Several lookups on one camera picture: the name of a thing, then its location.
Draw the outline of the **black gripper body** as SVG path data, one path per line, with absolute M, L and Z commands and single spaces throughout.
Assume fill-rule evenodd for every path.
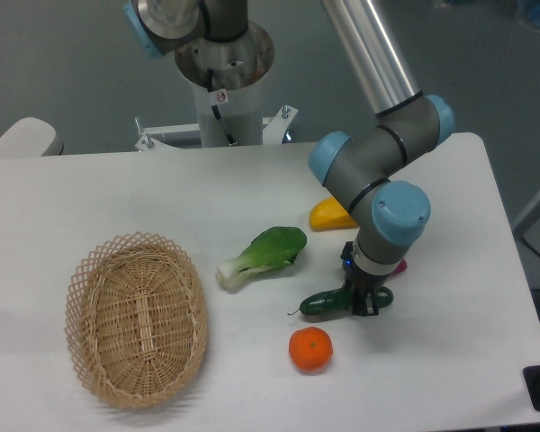
M 364 254 L 356 241 L 348 241 L 342 249 L 340 258 L 344 272 L 342 288 L 352 290 L 354 284 L 364 290 L 380 290 L 394 270 L 394 263 L 381 264 Z

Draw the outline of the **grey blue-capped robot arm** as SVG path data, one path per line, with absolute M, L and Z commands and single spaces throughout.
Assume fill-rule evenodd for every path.
M 310 153 L 310 170 L 359 231 L 341 254 L 343 285 L 312 295 L 299 311 L 373 316 L 392 302 L 386 281 L 430 216 L 426 194 L 394 175 L 444 142 L 455 117 L 442 98 L 420 90 L 376 2 L 326 1 L 323 8 L 378 122 L 364 139 L 332 132 Z M 123 11 L 148 55 L 175 54 L 193 86 L 204 147 L 262 143 L 270 128 L 257 88 L 275 52 L 246 2 L 129 1 Z

